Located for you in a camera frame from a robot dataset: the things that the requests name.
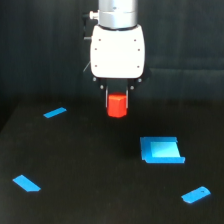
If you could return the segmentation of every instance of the dark background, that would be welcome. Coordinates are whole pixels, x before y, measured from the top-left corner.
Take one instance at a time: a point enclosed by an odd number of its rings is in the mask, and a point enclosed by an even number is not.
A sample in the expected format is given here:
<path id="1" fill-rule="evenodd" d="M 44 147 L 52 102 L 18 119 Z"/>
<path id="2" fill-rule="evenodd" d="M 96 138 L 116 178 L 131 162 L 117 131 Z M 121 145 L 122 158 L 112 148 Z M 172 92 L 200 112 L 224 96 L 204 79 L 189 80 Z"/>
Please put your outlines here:
<path id="1" fill-rule="evenodd" d="M 224 1 L 139 0 L 152 75 L 131 96 L 129 115 L 120 120 L 107 117 L 90 71 L 82 72 L 90 42 L 82 39 L 81 16 L 96 11 L 97 5 L 97 0 L 0 1 L 0 130 L 21 101 L 34 105 L 18 107 L 1 133 L 0 220 L 11 224 L 29 216 L 33 223 L 139 223 L 140 218 L 141 223 L 223 223 Z M 96 23 L 89 21 L 87 36 Z M 73 104 L 76 100 L 80 107 Z M 35 106 L 39 101 L 53 104 Z M 66 105 L 67 114 L 43 119 L 43 113 Z M 177 136 L 186 164 L 142 163 L 139 136 L 152 135 Z M 83 151 L 74 150 L 79 146 Z M 12 185 L 12 177 L 21 173 L 43 187 L 36 201 Z M 187 207 L 180 195 L 201 185 L 211 190 L 212 198 Z M 17 223 L 24 223 L 23 218 Z"/>
<path id="2" fill-rule="evenodd" d="M 93 98 L 83 12 L 97 0 L 0 1 L 0 101 Z M 152 100 L 223 100 L 222 0 L 139 0 L 152 77 L 133 95 Z M 87 36 L 97 21 L 89 21 Z"/>

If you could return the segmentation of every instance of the red block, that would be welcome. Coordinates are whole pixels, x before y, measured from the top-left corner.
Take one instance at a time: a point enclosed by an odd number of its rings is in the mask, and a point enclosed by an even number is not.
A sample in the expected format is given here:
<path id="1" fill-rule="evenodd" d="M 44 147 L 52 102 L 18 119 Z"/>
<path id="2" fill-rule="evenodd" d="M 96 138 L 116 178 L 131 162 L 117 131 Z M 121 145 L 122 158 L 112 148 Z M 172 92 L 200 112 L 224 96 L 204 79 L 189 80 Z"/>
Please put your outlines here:
<path id="1" fill-rule="evenodd" d="M 110 117 L 127 115 L 127 96 L 124 93 L 113 93 L 108 96 L 107 113 Z"/>

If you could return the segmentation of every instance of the black table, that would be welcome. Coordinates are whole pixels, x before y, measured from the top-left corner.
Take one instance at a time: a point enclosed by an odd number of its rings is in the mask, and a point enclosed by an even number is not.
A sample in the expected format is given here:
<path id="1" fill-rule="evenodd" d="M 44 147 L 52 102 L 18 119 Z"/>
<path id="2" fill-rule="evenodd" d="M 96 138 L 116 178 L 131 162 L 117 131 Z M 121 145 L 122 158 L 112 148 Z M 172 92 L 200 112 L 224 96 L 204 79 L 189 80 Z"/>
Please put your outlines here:
<path id="1" fill-rule="evenodd" d="M 102 103 L 21 104 L 0 133 L 0 223 L 221 224 L 223 135 L 223 105 L 133 103 L 115 119 Z M 142 161 L 143 136 L 177 137 L 185 164 Z M 16 185 L 21 174 L 41 190 Z M 182 200 L 201 186 L 211 195 Z"/>

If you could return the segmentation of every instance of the blue square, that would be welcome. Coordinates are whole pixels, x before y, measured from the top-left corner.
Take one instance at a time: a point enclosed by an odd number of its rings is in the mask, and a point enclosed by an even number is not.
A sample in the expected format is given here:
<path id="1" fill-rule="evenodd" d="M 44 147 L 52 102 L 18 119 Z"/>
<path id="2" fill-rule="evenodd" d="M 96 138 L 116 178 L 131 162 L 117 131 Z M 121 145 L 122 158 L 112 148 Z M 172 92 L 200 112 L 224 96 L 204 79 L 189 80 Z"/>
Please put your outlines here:
<path id="1" fill-rule="evenodd" d="M 180 157 L 176 137 L 140 138 L 142 159 L 147 163 L 184 163 Z"/>
<path id="2" fill-rule="evenodd" d="M 151 142 L 152 157 L 180 157 L 176 142 Z"/>

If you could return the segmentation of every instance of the blue tape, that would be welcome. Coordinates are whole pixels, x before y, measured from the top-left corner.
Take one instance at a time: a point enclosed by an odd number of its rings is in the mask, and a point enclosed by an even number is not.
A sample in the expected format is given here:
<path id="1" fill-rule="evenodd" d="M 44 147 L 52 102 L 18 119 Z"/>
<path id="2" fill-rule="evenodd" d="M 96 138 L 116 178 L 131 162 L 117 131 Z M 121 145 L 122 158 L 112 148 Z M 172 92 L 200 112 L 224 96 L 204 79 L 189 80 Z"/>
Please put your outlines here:
<path id="1" fill-rule="evenodd" d="M 210 191 L 205 188 L 205 187 L 199 187 L 198 189 L 191 191 L 183 196 L 181 196 L 183 198 L 183 200 L 189 204 L 198 201 L 201 198 L 204 198 L 208 195 L 210 195 Z"/>
<path id="2" fill-rule="evenodd" d="M 61 113 L 65 112 L 65 111 L 67 111 L 67 110 L 65 108 L 61 107 L 61 108 L 59 108 L 57 110 L 53 110 L 53 111 L 51 111 L 49 113 L 44 114 L 44 116 L 46 118 L 50 118 L 50 117 L 56 116 L 58 114 L 61 114 Z"/>
<path id="3" fill-rule="evenodd" d="M 164 158 L 146 158 L 145 161 L 147 163 L 184 163 L 185 162 L 185 157 L 164 157 Z"/>
<path id="4" fill-rule="evenodd" d="M 142 160 L 147 163 L 185 162 L 185 157 L 180 157 L 175 137 L 143 137 L 140 142 Z"/>
<path id="5" fill-rule="evenodd" d="M 37 185 L 35 185 L 33 182 L 28 180 L 23 175 L 16 177 L 15 179 L 13 179 L 13 181 L 27 192 L 40 190 L 40 188 Z"/>

